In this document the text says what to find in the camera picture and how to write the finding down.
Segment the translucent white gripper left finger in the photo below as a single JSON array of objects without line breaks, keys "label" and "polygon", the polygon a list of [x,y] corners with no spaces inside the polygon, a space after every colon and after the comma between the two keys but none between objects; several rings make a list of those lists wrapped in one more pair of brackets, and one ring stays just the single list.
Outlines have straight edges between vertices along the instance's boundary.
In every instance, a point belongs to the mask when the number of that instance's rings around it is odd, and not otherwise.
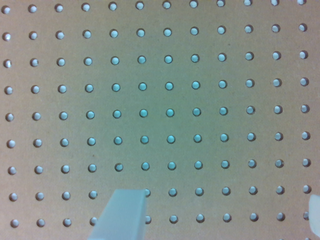
[{"label": "translucent white gripper left finger", "polygon": [[144,240],[144,190],[116,189],[87,240]]}]

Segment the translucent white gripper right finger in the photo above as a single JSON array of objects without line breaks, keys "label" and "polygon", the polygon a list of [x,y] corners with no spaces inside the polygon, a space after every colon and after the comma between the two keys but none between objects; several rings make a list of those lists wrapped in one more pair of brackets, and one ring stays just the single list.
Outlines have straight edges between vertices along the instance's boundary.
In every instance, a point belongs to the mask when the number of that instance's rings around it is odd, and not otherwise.
[{"label": "translucent white gripper right finger", "polygon": [[311,231],[320,236],[320,196],[311,195],[309,199],[309,225]]}]

